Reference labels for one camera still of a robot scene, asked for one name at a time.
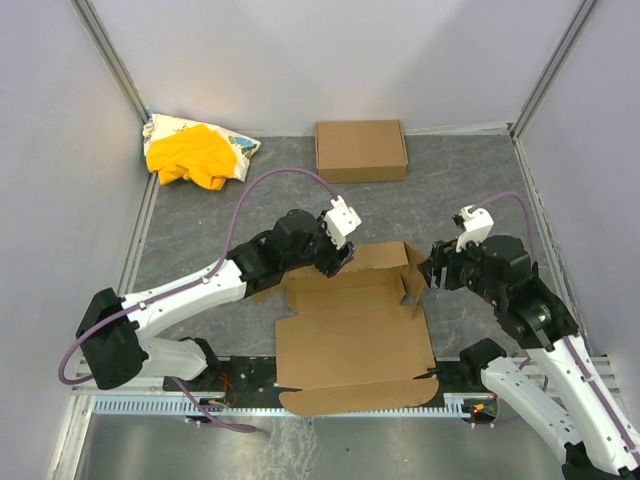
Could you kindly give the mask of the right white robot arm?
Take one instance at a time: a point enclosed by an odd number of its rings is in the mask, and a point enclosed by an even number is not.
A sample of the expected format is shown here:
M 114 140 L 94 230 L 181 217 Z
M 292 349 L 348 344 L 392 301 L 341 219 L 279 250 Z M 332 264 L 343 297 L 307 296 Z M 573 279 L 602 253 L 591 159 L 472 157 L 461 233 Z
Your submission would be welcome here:
M 636 479 L 639 432 L 612 397 L 563 301 L 539 276 L 523 242 L 508 235 L 479 244 L 437 241 L 419 271 L 430 288 L 466 288 L 495 318 L 557 395 L 526 377 L 493 340 L 460 353 L 470 382 L 503 399 L 550 447 L 566 479 Z

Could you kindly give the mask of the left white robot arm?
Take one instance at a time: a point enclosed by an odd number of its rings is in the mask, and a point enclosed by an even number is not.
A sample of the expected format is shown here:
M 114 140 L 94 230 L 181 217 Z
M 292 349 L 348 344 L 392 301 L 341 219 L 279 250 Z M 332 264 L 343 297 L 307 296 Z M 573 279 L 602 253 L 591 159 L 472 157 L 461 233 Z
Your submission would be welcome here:
M 191 381 L 214 369 L 213 351 L 204 340 L 170 341 L 161 333 L 205 310 L 275 287 L 293 270 L 312 266 L 327 278 L 335 276 L 354 255 L 348 237 L 360 224 L 348 206 L 319 216 L 294 209 L 272 229 L 193 274 L 123 297 L 111 288 L 96 293 L 76 331 L 91 380 L 111 390 L 136 377 Z

